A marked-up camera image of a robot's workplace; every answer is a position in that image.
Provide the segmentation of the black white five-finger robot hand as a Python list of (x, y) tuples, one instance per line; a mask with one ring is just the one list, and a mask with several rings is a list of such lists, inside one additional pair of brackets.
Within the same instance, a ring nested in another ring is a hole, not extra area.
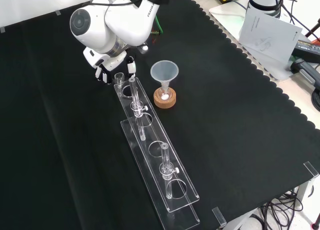
[(132, 56), (127, 56), (127, 51), (123, 51), (118, 56), (110, 57), (105, 53), (98, 53), (86, 47), (83, 55), (87, 62), (95, 69), (95, 77), (105, 84), (113, 82), (112, 71), (115, 70), (123, 61), (127, 64), (129, 76), (136, 75), (136, 63)]

